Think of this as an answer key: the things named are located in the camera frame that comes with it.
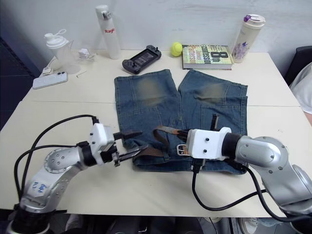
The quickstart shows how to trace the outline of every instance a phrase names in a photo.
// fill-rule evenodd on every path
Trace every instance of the robotic arm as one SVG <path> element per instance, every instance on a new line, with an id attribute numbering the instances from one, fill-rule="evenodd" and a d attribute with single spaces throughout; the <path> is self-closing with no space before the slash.
<path id="1" fill-rule="evenodd" d="M 7 233 L 47 233 L 50 217 L 70 180 L 96 164 L 114 161 L 115 166 L 119 166 L 120 162 L 133 158 L 146 146 L 119 155 L 115 140 L 139 134 L 141 132 L 112 134 L 110 127 L 95 123 L 90 133 L 91 144 L 85 141 L 76 147 L 49 153 L 44 166 L 27 183 Z M 191 129 L 183 137 L 186 136 L 183 140 L 193 158 L 249 163 L 260 174 L 267 192 L 283 212 L 289 215 L 312 213 L 312 181 L 300 167 L 289 163 L 288 152 L 278 140 L 265 136 L 252 139 L 232 134 L 230 128 L 220 131 Z"/>
<path id="2" fill-rule="evenodd" d="M 188 132 L 186 149 L 193 158 L 229 158 L 249 163 L 284 213 L 312 213 L 312 181 L 300 167 L 289 163 L 288 152 L 280 141 L 232 134 L 230 128 L 225 127 L 220 131 L 192 129 Z"/>
<path id="3" fill-rule="evenodd" d="M 115 140 L 131 138 L 142 132 L 113 134 L 111 128 L 95 123 L 87 141 L 76 147 L 56 149 L 45 158 L 43 167 L 28 181 L 19 203 L 15 219 L 8 234 L 45 234 L 49 230 L 51 215 L 57 208 L 70 180 L 80 171 L 94 165 L 120 162 L 137 155 L 145 147 L 139 147 L 119 155 Z"/>

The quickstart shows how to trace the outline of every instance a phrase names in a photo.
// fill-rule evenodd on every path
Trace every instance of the white wall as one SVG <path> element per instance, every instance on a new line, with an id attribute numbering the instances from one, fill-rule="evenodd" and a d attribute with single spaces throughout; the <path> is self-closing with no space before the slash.
<path id="1" fill-rule="evenodd" d="M 1 24 L 39 52 L 38 58 L 30 53 L 41 68 L 52 56 L 43 38 L 48 32 L 66 28 L 74 48 L 105 48 L 94 10 L 99 4 L 111 7 L 123 49 L 232 44 L 248 13 L 267 21 L 252 51 L 268 51 L 282 74 L 296 47 L 312 45 L 311 0 L 1 0 Z"/>

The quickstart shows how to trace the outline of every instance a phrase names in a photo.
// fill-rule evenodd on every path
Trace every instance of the white water bottle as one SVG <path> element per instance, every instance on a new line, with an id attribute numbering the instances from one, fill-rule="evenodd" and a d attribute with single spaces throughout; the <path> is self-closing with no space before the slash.
<path id="1" fill-rule="evenodd" d="M 116 29 L 108 6 L 97 6 L 96 13 L 109 56 L 111 59 L 119 59 L 121 57 L 121 50 L 116 34 Z"/>
<path id="2" fill-rule="evenodd" d="M 264 23 L 265 19 L 260 15 L 250 14 L 244 17 L 242 28 L 232 52 L 234 62 L 243 61 Z"/>

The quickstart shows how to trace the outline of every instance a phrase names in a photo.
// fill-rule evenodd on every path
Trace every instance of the black cable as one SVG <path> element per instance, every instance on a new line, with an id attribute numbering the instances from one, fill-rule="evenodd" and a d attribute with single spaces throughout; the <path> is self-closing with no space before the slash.
<path id="1" fill-rule="evenodd" d="M 19 184 L 19 175 L 18 175 L 18 170 L 19 170 L 19 163 L 20 161 L 29 153 L 35 151 L 35 150 L 39 150 L 39 149 L 43 149 L 43 148 L 52 148 L 52 147 L 59 147 L 59 148 L 71 148 L 71 147 L 75 147 L 73 145 L 42 145 L 42 146 L 38 146 L 35 147 L 33 149 L 27 150 L 26 152 L 24 152 L 21 156 L 18 157 L 18 159 L 15 162 L 14 165 L 14 180 L 15 180 L 15 185 L 16 185 L 16 190 L 18 191 L 18 196 L 19 196 L 19 200 L 22 196 L 22 194 L 20 193 L 20 184 Z"/>
<path id="2" fill-rule="evenodd" d="M 215 230 L 215 234 L 218 234 L 218 230 L 215 228 L 215 224 L 213 223 L 213 221 L 211 220 L 211 218 L 209 217 L 209 220 L 211 222 L 211 224 L 213 225 L 214 227 L 214 230 Z"/>
<path id="3" fill-rule="evenodd" d="M 257 178 L 255 177 L 254 173 L 252 172 L 252 170 L 250 170 L 248 167 L 242 165 L 242 167 L 250 174 L 250 176 L 252 177 L 253 179 L 253 183 L 254 183 L 254 186 L 257 190 L 257 193 L 258 193 L 258 196 L 259 196 L 259 199 L 260 199 L 260 202 L 263 206 L 263 208 L 266 210 L 266 212 L 268 212 L 268 214 L 270 216 L 272 216 L 273 218 L 275 218 L 276 220 L 280 221 L 280 222 L 296 222 L 296 221 L 300 221 L 300 220 L 304 220 L 304 219 L 309 219 L 309 218 L 312 218 L 311 216 L 309 215 L 300 215 L 300 216 L 295 216 L 295 217 L 279 217 L 277 216 L 276 214 L 274 214 L 270 208 L 268 207 L 267 203 L 265 202 L 264 200 L 264 197 L 262 195 L 262 193 L 260 192 L 261 189 L 260 189 L 260 186 L 259 186 L 259 183 L 257 181 Z"/>
<path id="4" fill-rule="evenodd" d="M 229 219 L 229 225 L 230 225 L 230 232 L 231 234 L 234 234 L 232 218 L 228 218 L 228 219 Z"/>
<path id="5" fill-rule="evenodd" d="M 48 131 L 50 131 L 52 128 L 60 125 L 61 123 L 64 123 L 64 122 L 67 122 L 67 121 L 70 121 L 72 119 L 75 119 L 75 118 L 82 118 L 82 117 L 91 117 L 92 118 L 92 123 L 98 123 L 98 119 L 96 116 L 93 116 L 93 115 L 79 115 L 79 116 L 73 116 L 73 117 L 69 117 L 69 118 L 66 118 L 66 119 L 63 119 L 55 124 L 52 124 L 50 127 L 46 128 L 35 140 L 35 142 L 33 143 L 31 149 L 34 149 L 36 147 L 36 145 L 38 144 L 39 140 L 42 138 L 42 136 L 44 134 L 46 134 Z M 28 155 L 28 158 L 27 158 L 27 161 L 26 161 L 26 164 L 25 164 L 25 168 L 24 168 L 24 172 L 23 172 L 23 178 L 22 178 L 22 182 L 21 182 L 21 188 L 20 188 L 20 192 L 19 194 L 23 194 L 24 192 L 24 188 L 25 188 L 25 182 L 26 182 L 26 176 L 27 176 L 27 171 L 28 171 L 28 167 L 29 167 L 29 164 L 30 164 L 30 160 L 31 160 L 31 156 L 32 156 L 32 151 L 29 153 Z"/>
<path id="6" fill-rule="evenodd" d="M 197 173 L 193 173 L 193 180 L 192 180 L 192 191 L 193 191 L 193 194 L 194 194 L 196 200 L 198 201 L 198 203 L 199 203 L 203 208 L 205 208 L 206 210 L 209 210 L 209 211 L 223 211 L 223 210 L 226 210 L 226 209 L 231 208 L 231 207 L 233 207 L 233 206 L 235 206 L 235 205 L 237 205 L 237 204 L 239 204 L 239 203 L 241 203 L 241 202 L 247 200 L 248 198 L 250 198 L 250 197 L 255 196 L 255 195 L 258 194 L 258 192 L 253 192 L 253 193 L 248 194 L 248 195 L 242 197 L 241 199 L 239 199 L 239 200 L 237 200 L 237 201 L 235 201 L 235 202 L 232 202 L 231 204 L 228 204 L 228 205 L 226 205 L 226 206 L 216 207 L 216 208 L 215 208 L 215 207 L 208 207 L 208 206 L 206 206 L 204 203 L 201 202 L 201 200 L 199 199 L 199 197 L 198 197 L 198 195 L 197 195 L 197 193 L 196 193 L 196 191 L 195 191 L 196 175 L 197 175 Z M 261 191 L 261 193 L 265 193 L 265 192 L 266 192 L 265 189 L 260 190 L 260 191 Z"/>

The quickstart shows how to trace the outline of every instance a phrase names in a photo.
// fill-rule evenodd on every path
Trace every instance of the jeans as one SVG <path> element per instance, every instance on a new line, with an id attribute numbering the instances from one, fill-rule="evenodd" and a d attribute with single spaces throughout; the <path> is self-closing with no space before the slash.
<path id="1" fill-rule="evenodd" d="M 170 70 L 141 76 L 115 78 L 116 109 L 121 131 L 141 130 L 142 135 L 123 141 L 126 148 L 148 144 L 163 151 L 164 157 L 145 156 L 134 160 L 143 170 L 157 172 L 190 171 L 192 158 L 176 153 L 177 136 L 163 134 L 170 147 L 154 139 L 159 125 L 176 129 L 210 130 L 213 114 L 219 115 L 218 128 L 230 127 L 233 133 L 247 134 L 247 86 L 190 70 L 178 91 Z M 204 171 L 241 174 L 226 162 L 207 160 Z"/>

